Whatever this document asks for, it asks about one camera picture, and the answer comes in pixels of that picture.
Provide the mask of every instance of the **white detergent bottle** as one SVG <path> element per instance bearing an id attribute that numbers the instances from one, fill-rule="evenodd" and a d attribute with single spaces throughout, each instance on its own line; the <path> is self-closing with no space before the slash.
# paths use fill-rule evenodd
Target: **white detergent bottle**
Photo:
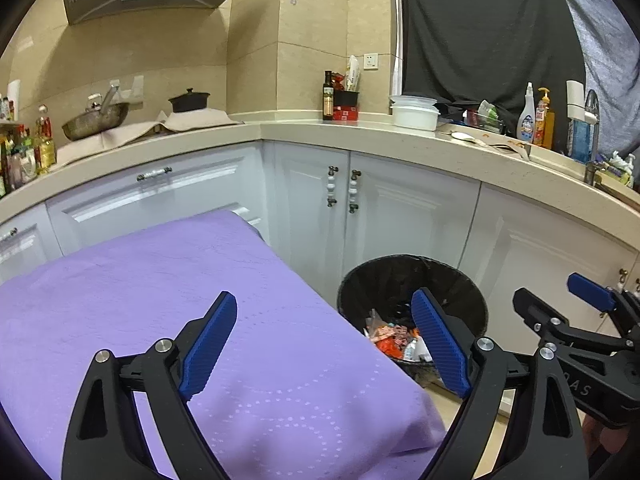
<path id="1" fill-rule="evenodd" d="M 524 96 L 524 110 L 518 119 L 516 137 L 518 140 L 533 142 L 533 131 L 536 125 L 536 105 L 533 103 L 533 85 L 527 85 L 527 93 Z"/>

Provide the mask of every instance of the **black trash can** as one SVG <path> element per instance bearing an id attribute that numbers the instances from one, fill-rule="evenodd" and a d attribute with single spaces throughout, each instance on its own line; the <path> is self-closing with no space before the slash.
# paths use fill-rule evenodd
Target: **black trash can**
<path id="1" fill-rule="evenodd" d="M 372 309 L 385 322 L 414 328 L 411 298 L 422 286 L 431 291 L 446 314 L 464 321 L 475 337 L 484 335 L 488 310 L 476 284 L 447 264 L 411 254 L 383 256 L 349 272 L 338 290 L 338 312 L 360 333 Z M 390 359 L 411 377 L 419 368 L 433 367 L 426 362 Z"/>

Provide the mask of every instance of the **beige cloth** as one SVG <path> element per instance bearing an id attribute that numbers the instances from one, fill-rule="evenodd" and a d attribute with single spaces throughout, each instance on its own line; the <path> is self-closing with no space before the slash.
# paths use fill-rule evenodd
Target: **beige cloth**
<path id="1" fill-rule="evenodd" d="M 213 128 L 216 126 L 229 126 L 239 124 L 238 121 L 229 119 L 229 116 L 222 110 L 213 108 L 203 108 L 192 112 L 171 114 L 163 122 L 148 121 L 146 123 L 133 123 L 126 126 L 119 126 L 106 130 L 101 134 L 96 134 L 86 139 L 70 142 L 58 150 L 57 163 L 51 167 L 51 171 L 64 168 L 81 158 L 97 155 L 97 153 L 108 152 L 125 144 L 129 144 L 146 134 L 151 133 L 156 126 L 164 126 L 170 132 L 186 132 L 203 128 Z"/>

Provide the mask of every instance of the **white bowl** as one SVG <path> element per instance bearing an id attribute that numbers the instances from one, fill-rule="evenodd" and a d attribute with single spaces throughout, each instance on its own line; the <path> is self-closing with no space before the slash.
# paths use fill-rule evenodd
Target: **white bowl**
<path id="1" fill-rule="evenodd" d="M 438 124 L 439 111 L 434 108 L 421 108 L 415 106 L 392 106 L 394 124 L 405 128 L 426 130 L 433 132 Z"/>
<path id="2" fill-rule="evenodd" d="M 413 95 L 392 95 L 389 97 L 398 106 L 413 106 L 417 108 L 428 108 L 429 110 L 437 110 L 434 104 L 437 99 L 429 99 L 427 97 L 418 97 Z"/>

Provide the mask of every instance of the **countertop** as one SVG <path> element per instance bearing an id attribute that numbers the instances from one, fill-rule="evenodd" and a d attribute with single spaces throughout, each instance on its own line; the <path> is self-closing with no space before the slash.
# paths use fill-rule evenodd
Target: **countertop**
<path id="1" fill-rule="evenodd" d="M 481 130 L 455 128 L 472 131 L 477 137 L 486 136 Z M 439 128 L 443 132 L 450 129 Z M 452 139 L 446 133 L 430 134 L 369 121 L 257 121 L 141 140 L 79 160 L 4 197 L 0 200 L 0 224 L 60 192 L 116 171 L 183 153 L 261 139 L 385 156 L 480 180 L 558 210 L 640 250 L 640 214 L 576 178 L 526 162 L 516 154 Z M 560 157 L 547 153 L 552 160 Z"/>

